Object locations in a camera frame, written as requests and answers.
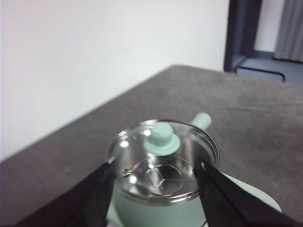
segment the pot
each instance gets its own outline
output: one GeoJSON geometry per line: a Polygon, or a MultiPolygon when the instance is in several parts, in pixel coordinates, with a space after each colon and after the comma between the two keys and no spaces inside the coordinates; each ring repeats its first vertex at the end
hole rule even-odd
{"type": "Polygon", "coordinates": [[[119,133],[110,149],[116,174],[114,200],[128,227],[201,227],[206,218],[193,166],[197,157],[219,164],[205,132],[211,118],[192,123],[149,120],[119,133]]]}

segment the pot handle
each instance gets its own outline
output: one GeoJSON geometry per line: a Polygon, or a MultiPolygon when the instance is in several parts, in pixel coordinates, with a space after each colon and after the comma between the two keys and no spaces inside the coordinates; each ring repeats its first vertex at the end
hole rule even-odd
{"type": "Polygon", "coordinates": [[[198,113],[191,123],[203,130],[206,130],[212,123],[212,119],[206,113],[198,113]]]}

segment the mint green pot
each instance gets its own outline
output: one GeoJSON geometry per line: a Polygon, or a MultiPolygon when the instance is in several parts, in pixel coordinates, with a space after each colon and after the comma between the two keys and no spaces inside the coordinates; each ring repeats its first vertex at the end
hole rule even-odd
{"type": "Polygon", "coordinates": [[[201,227],[206,222],[199,197],[176,205],[155,206],[135,202],[116,191],[115,202],[127,227],[201,227]]]}
{"type": "MultiPolygon", "coordinates": [[[[158,124],[158,129],[156,129],[156,126],[153,125],[151,132],[149,130],[143,131],[143,134],[146,134],[147,139],[144,139],[142,146],[138,145],[140,142],[138,142],[138,144],[136,144],[135,142],[132,144],[132,140],[140,141],[139,136],[136,136],[135,133],[134,136],[127,136],[127,133],[124,131],[120,134],[120,138],[122,139],[118,140],[118,145],[116,143],[113,146],[114,148],[112,149],[115,149],[115,147],[118,146],[120,151],[116,153],[119,155],[123,155],[125,152],[131,152],[128,150],[123,150],[123,148],[131,147],[132,149],[137,150],[144,149],[145,151],[147,151],[148,156],[152,154],[153,157],[162,156],[161,158],[168,158],[168,160],[169,157],[180,155],[178,154],[178,152],[180,151],[176,152],[176,150],[179,147],[180,149],[185,149],[185,145],[182,145],[182,143],[180,143],[178,137],[180,137],[181,140],[184,139],[180,135],[177,136],[173,134],[170,127],[166,127],[166,125],[163,123],[161,124],[162,125],[158,124]]],[[[196,130],[198,131],[201,129],[206,130],[210,124],[211,118],[205,113],[197,114],[197,116],[192,121],[192,125],[197,126],[198,128],[196,127],[196,130]]],[[[165,182],[157,185],[157,187],[159,188],[162,187],[162,191],[160,192],[164,194],[164,196],[161,195],[160,197],[160,203],[149,202],[149,197],[147,197],[146,200],[138,199],[139,196],[137,194],[142,193],[140,192],[140,189],[145,186],[149,187],[148,182],[140,180],[139,177],[135,177],[136,171],[142,172],[139,167],[143,166],[143,164],[142,162],[138,162],[139,164],[134,165],[136,161],[133,161],[133,159],[131,159],[129,155],[125,155],[123,159],[126,160],[119,160],[119,162],[117,163],[118,167],[116,172],[119,172],[119,169],[121,169],[123,166],[127,167],[128,163],[130,163],[130,166],[129,168],[122,169],[121,174],[117,173],[118,178],[115,182],[113,196],[118,214],[127,227],[201,227],[206,222],[205,214],[197,190],[195,190],[195,193],[193,194],[189,194],[185,197],[180,197],[180,199],[174,199],[173,202],[165,203],[165,200],[169,200],[170,197],[173,196],[169,195],[169,193],[165,194],[165,190],[170,190],[171,187],[175,185],[177,187],[178,181],[176,181],[177,183],[173,182],[172,184],[167,185],[166,188],[164,185],[165,182]]]]}

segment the glass lid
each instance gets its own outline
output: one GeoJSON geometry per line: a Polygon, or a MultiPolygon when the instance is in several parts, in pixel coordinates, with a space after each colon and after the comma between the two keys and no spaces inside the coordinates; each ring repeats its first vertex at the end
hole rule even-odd
{"type": "Polygon", "coordinates": [[[192,200],[198,196],[195,159],[219,163],[217,145],[206,132],[172,120],[149,120],[122,131],[110,156],[120,192],[148,204],[192,200]]]}

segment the pot rim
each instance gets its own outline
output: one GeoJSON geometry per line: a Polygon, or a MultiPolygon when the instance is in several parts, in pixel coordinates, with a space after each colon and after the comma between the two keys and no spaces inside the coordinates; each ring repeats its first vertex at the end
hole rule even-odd
{"type": "MultiPolygon", "coordinates": [[[[116,145],[116,143],[118,142],[118,140],[125,133],[127,133],[128,131],[130,131],[130,130],[136,128],[136,127],[138,127],[141,124],[147,124],[147,123],[151,123],[151,122],[175,122],[175,123],[181,123],[181,124],[185,124],[185,125],[191,126],[191,127],[195,128],[195,129],[197,129],[198,131],[202,132],[203,136],[206,136],[207,141],[210,143],[210,145],[213,148],[213,153],[214,153],[214,157],[215,157],[215,160],[216,160],[215,168],[218,168],[218,166],[219,166],[219,149],[218,149],[218,146],[217,146],[215,140],[207,132],[205,132],[201,128],[199,128],[199,127],[197,127],[197,126],[195,126],[195,125],[193,125],[191,123],[183,122],[183,121],[178,121],[178,120],[172,120],[172,119],[151,119],[151,120],[146,120],[146,121],[143,121],[143,122],[140,122],[140,123],[134,125],[133,127],[130,127],[130,128],[122,130],[117,135],[115,141],[110,145],[110,148],[108,149],[107,157],[109,157],[109,159],[108,159],[107,162],[109,164],[111,164],[111,163],[114,162],[114,160],[115,160],[116,157],[111,154],[112,150],[113,150],[113,147],[116,145]]],[[[125,197],[127,197],[130,200],[133,200],[133,201],[136,201],[136,202],[139,202],[139,203],[143,203],[143,204],[148,204],[148,205],[175,205],[175,204],[179,204],[179,203],[182,203],[182,202],[185,202],[185,201],[191,201],[194,198],[197,198],[199,196],[199,192],[198,192],[198,189],[197,189],[197,190],[195,190],[193,192],[189,192],[189,193],[183,194],[182,196],[180,196],[178,198],[167,199],[167,200],[157,199],[157,198],[147,199],[146,197],[142,198],[142,197],[140,197],[140,196],[138,196],[136,194],[132,194],[132,193],[127,192],[126,190],[124,190],[122,188],[122,186],[120,185],[120,183],[117,180],[115,180],[115,189],[119,190],[119,192],[122,195],[124,195],[125,197]]]]}

